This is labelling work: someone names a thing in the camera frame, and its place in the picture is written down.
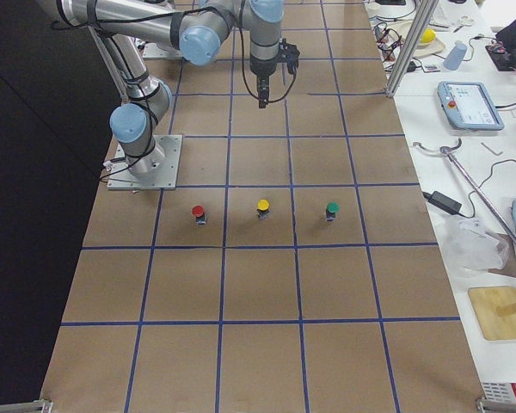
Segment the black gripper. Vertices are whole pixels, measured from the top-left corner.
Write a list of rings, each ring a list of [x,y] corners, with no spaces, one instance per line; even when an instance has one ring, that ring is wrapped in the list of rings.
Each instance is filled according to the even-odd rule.
[[[277,58],[250,59],[250,70],[256,76],[256,91],[260,108],[265,108],[269,103],[270,77],[276,72]]]

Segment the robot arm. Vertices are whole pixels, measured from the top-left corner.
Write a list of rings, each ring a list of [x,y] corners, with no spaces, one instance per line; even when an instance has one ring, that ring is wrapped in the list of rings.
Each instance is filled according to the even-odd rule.
[[[55,30],[89,28],[111,73],[120,77],[127,102],[109,125],[124,152],[130,177],[149,179],[168,158],[154,134],[173,102],[157,74],[179,59],[197,66],[212,62],[234,28],[248,31],[254,98],[260,108],[272,103],[269,78],[280,63],[291,74],[298,49],[281,36],[281,1],[203,1],[197,9],[175,9],[170,1],[40,1]]]

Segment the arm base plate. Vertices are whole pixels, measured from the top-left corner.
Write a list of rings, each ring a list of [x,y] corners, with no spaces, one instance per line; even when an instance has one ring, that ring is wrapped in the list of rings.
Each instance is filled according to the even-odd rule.
[[[180,60],[182,53],[172,46],[160,46],[157,43],[147,43],[143,50],[143,59],[146,60]]]
[[[117,144],[115,156],[121,162],[112,165],[112,175],[107,178],[109,190],[175,190],[179,171],[182,135],[155,135],[155,148],[150,155],[129,170],[125,153]]]

